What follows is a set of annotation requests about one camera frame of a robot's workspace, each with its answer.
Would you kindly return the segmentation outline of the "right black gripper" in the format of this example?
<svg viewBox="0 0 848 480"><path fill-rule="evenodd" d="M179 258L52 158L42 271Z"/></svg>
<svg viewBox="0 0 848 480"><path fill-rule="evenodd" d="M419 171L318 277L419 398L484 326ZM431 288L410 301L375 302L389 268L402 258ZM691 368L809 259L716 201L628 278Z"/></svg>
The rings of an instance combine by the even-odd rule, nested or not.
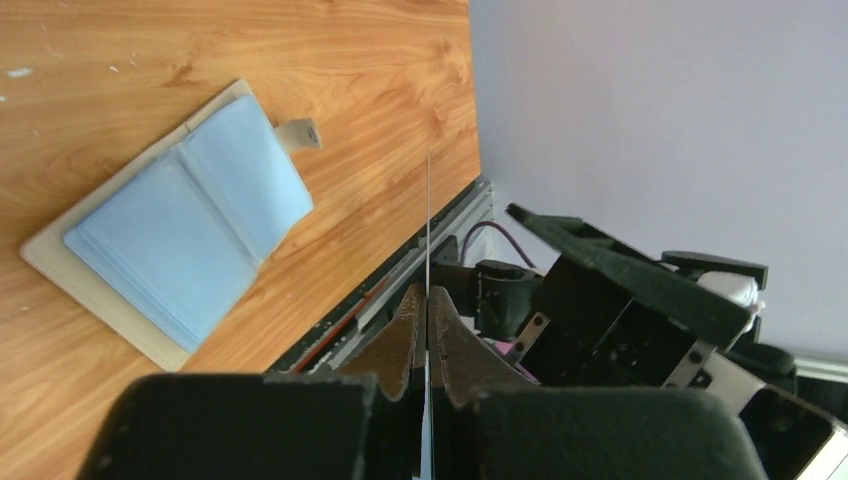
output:
<svg viewBox="0 0 848 480"><path fill-rule="evenodd" d="M577 217L506 213L557 251L547 273L494 260L437 265L431 282L473 334L544 386L707 388L709 365L741 357L758 316L696 283L708 271L753 277L759 264L689 251L651 258Z"/></svg>

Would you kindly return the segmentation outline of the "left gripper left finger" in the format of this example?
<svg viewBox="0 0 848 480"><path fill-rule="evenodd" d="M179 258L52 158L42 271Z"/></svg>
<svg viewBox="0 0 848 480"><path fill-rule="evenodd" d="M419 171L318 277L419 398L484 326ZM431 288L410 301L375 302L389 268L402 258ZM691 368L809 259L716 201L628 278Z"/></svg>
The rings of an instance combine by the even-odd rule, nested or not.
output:
<svg viewBox="0 0 848 480"><path fill-rule="evenodd" d="M155 374L111 406L81 479L411 479L420 468L421 285L341 368Z"/></svg>

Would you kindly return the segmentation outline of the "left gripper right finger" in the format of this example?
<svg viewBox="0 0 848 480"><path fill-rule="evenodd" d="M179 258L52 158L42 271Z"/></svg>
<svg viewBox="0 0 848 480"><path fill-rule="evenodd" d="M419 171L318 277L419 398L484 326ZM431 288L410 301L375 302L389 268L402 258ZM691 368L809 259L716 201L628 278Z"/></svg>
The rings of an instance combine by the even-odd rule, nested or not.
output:
<svg viewBox="0 0 848 480"><path fill-rule="evenodd" d="M738 416L718 398L663 388L544 388L429 291L436 479L762 479Z"/></svg>

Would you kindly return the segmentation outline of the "white card holder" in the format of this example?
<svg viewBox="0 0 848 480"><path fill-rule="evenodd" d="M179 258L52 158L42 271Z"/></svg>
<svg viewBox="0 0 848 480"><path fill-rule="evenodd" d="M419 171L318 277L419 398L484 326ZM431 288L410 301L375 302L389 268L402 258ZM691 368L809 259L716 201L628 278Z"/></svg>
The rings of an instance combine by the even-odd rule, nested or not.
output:
<svg viewBox="0 0 848 480"><path fill-rule="evenodd" d="M25 261L162 369L180 369L313 207L291 154L237 80L27 240Z"/></svg>

